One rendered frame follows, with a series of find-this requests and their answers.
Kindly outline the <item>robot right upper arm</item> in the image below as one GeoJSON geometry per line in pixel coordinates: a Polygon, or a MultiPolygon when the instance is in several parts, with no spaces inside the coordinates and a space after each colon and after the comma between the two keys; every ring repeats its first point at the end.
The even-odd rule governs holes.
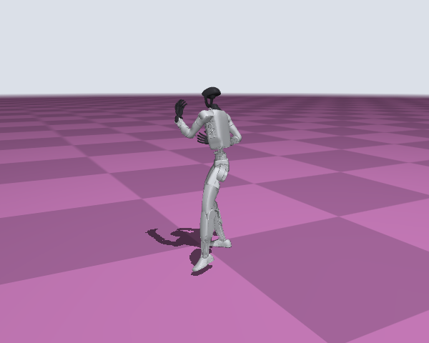
{"type": "Polygon", "coordinates": [[[233,134],[232,142],[235,144],[238,144],[242,140],[242,136],[238,132],[236,126],[233,124],[229,114],[227,114],[227,116],[228,116],[228,122],[229,122],[229,127],[230,127],[230,133],[233,134]]]}

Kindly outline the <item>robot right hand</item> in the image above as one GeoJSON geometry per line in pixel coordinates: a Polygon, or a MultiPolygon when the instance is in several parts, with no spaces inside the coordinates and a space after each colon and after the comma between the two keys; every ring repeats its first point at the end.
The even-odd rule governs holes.
{"type": "MultiPolygon", "coordinates": [[[[205,133],[206,133],[206,131],[204,131],[205,133]]],[[[207,136],[205,136],[204,134],[201,134],[200,132],[199,132],[199,134],[200,135],[202,135],[202,136],[200,136],[200,135],[197,135],[198,137],[200,137],[200,138],[202,138],[202,139],[200,139],[200,138],[198,138],[197,137],[197,139],[199,139],[200,141],[198,141],[199,143],[203,143],[203,144],[209,144],[208,143],[208,140],[207,140],[207,136]],[[204,137],[203,137],[204,136],[204,137]]]]}

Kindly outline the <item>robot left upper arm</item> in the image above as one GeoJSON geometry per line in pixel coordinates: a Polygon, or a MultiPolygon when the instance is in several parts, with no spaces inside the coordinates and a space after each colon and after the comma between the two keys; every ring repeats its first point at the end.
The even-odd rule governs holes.
{"type": "Polygon", "coordinates": [[[191,129],[189,129],[189,134],[186,136],[187,138],[194,138],[195,134],[201,129],[201,127],[209,122],[214,114],[210,111],[203,110],[198,114],[197,119],[194,121],[191,129]]]}

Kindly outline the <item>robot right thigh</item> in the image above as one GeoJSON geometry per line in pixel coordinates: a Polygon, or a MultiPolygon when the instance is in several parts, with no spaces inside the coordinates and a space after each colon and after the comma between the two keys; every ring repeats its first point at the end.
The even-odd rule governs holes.
{"type": "MultiPolygon", "coordinates": [[[[204,186],[205,186],[205,184],[206,184],[206,182],[207,182],[207,180],[208,180],[208,177],[209,177],[209,175],[211,174],[211,172],[212,172],[212,170],[214,169],[214,164],[212,165],[212,167],[211,167],[211,169],[209,170],[209,172],[208,172],[208,175],[207,175],[207,178],[205,179],[205,182],[204,182],[204,186]]],[[[214,201],[214,204],[212,205],[212,208],[215,210],[216,208],[217,208],[217,202],[216,201],[214,201]]]]}

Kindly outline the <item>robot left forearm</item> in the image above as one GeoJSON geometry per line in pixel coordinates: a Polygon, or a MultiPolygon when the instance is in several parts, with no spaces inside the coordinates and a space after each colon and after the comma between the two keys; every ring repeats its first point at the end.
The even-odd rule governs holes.
{"type": "MultiPolygon", "coordinates": [[[[174,122],[175,122],[175,120],[174,120],[174,122]]],[[[188,134],[189,134],[188,128],[189,127],[183,122],[183,120],[181,118],[179,118],[179,121],[177,123],[175,122],[175,124],[177,124],[177,126],[179,127],[179,129],[183,135],[188,136],[188,134]]]]}

